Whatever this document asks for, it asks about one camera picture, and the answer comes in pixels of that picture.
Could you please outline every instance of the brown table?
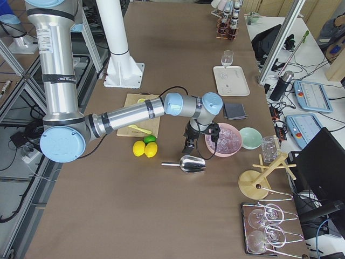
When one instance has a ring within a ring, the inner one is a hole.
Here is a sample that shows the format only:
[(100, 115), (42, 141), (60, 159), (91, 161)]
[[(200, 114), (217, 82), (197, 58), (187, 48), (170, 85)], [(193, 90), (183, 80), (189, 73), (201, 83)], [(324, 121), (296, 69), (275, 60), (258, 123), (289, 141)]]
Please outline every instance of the brown table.
[[(130, 3), (125, 25), (131, 55), (146, 68), (139, 90), (105, 88), (99, 80), (86, 114), (123, 106), (127, 93), (159, 94), (181, 85), (190, 94), (216, 92), (212, 68), (226, 49), (234, 65), (243, 68), (251, 94), (224, 97), (243, 103), (249, 117), (230, 123), (241, 129), (274, 134), (264, 90), (256, 83), (258, 70), (244, 19), (238, 39), (216, 39), (216, 17), (203, 4)], [(222, 112), (217, 122), (229, 122)], [(132, 155), (137, 138), (109, 135), (87, 159), (65, 164), (45, 209), (26, 258), (247, 258), (244, 253), (240, 203), (253, 202), (239, 190), (237, 180), (258, 162), (259, 149), (241, 149), (229, 158), (214, 157), (206, 172), (186, 175), (162, 161), (178, 161), (188, 118), (163, 116), (158, 154)], [(92, 150), (98, 140), (91, 143)], [(201, 152), (208, 156), (204, 140)], [(284, 171), (268, 180), (272, 188), (289, 191)], [(295, 211), (293, 202), (284, 209)], [(284, 227), (301, 232), (298, 221)], [(306, 253), (303, 243), (285, 251)]]

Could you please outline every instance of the yellow lemon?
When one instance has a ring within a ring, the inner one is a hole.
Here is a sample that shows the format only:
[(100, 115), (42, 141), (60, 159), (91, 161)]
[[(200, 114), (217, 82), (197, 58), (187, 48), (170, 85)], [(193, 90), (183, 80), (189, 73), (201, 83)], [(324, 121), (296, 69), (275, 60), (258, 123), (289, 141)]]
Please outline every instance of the yellow lemon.
[(133, 154), (135, 156), (141, 156), (145, 152), (145, 143), (142, 140), (138, 140), (133, 144)]
[(140, 98), (136, 103), (139, 104), (139, 103), (143, 103), (144, 101), (146, 101), (146, 99)]
[(156, 142), (150, 142), (145, 147), (145, 155), (148, 158), (152, 158), (153, 156), (155, 156), (157, 154), (157, 151), (158, 151), (158, 146)]

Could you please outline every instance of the light green bowl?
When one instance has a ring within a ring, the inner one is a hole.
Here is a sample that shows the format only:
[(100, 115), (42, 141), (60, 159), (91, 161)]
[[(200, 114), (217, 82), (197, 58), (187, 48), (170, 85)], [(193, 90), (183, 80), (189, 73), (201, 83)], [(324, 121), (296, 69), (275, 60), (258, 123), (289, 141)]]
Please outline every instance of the light green bowl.
[(246, 149), (255, 149), (261, 146), (263, 136), (255, 128), (243, 128), (239, 131), (242, 136), (242, 146)]

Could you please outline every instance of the lemon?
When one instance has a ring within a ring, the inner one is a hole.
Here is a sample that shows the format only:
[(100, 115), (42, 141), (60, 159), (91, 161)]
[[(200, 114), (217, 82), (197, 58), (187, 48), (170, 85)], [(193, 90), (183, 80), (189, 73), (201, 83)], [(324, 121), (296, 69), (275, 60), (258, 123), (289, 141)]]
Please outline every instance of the lemon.
[(146, 101), (146, 99), (140, 98), (136, 103), (139, 104), (139, 103), (143, 103), (144, 101)]
[(150, 142), (145, 147), (145, 155), (148, 158), (152, 158), (153, 156), (155, 156), (157, 154), (157, 151), (158, 151), (158, 146), (156, 142)]
[(141, 156), (145, 152), (145, 143), (142, 140), (138, 140), (133, 144), (133, 154), (135, 156)]
[(149, 144), (150, 142), (156, 142), (156, 137), (153, 135), (148, 135), (144, 138), (145, 144)]

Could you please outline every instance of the white pillar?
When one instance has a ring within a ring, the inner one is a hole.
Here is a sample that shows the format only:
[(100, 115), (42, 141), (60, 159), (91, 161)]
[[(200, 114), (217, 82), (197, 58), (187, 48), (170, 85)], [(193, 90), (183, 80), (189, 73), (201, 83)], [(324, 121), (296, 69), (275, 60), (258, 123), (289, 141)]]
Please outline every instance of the white pillar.
[(104, 86), (140, 88), (144, 64), (130, 56), (119, 0), (96, 0), (111, 52)]

